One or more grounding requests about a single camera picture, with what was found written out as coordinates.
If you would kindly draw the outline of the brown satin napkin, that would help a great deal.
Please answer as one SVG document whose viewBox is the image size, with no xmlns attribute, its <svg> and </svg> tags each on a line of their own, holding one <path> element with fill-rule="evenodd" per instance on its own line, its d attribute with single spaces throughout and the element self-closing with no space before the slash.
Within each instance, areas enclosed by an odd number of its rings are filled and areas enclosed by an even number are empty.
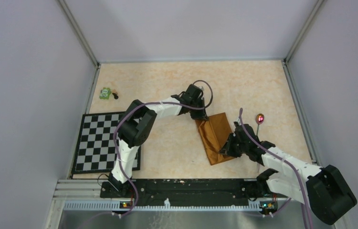
<svg viewBox="0 0 358 229">
<path fill-rule="evenodd" d="M 196 120 L 195 123 L 211 166 L 234 159 L 219 153 L 232 133 L 226 113 L 214 114 L 207 121 Z"/>
</svg>

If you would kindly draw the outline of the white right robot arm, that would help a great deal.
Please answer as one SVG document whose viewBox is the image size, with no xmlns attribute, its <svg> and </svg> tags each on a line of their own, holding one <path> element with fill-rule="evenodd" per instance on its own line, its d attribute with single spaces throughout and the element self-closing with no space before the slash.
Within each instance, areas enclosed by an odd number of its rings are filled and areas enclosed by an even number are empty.
<svg viewBox="0 0 358 229">
<path fill-rule="evenodd" d="M 260 141 L 248 124 L 235 122 L 220 154 L 247 155 L 267 169 L 257 177 L 257 192 L 268 197 L 281 194 L 309 207 L 323 223 L 333 225 L 357 203 L 341 172 L 333 165 L 320 167 L 282 151 L 275 144 Z"/>
</svg>

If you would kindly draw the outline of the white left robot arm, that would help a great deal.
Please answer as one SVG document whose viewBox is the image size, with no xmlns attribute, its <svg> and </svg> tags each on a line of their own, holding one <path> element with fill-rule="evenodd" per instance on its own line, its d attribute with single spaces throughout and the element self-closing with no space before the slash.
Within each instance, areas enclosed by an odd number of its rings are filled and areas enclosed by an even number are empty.
<svg viewBox="0 0 358 229">
<path fill-rule="evenodd" d="M 118 197 L 129 193 L 128 181 L 132 178 L 135 157 L 148 139 L 156 120 L 189 113 L 193 120 L 206 121 L 206 107 L 203 89 L 195 84 L 161 101 L 143 103 L 134 100 L 113 133 L 117 161 L 108 179 L 112 192 Z"/>
</svg>

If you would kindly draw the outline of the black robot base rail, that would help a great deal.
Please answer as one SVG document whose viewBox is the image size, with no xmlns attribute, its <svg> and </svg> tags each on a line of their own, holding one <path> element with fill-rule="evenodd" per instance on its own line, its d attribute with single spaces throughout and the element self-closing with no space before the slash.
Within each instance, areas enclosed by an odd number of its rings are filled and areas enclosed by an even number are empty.
<svg viewBox="0 0 358 229">
<path fill-rule="evenodd" d="M 103 182 L 100 197 L 125 198 L 138 207 L 161 206 L 166 200 L 173 207 L 230 207 L 273 200 L 275 194 L 256 179 L 135 179 L 120 190 Z"/>
</svg>

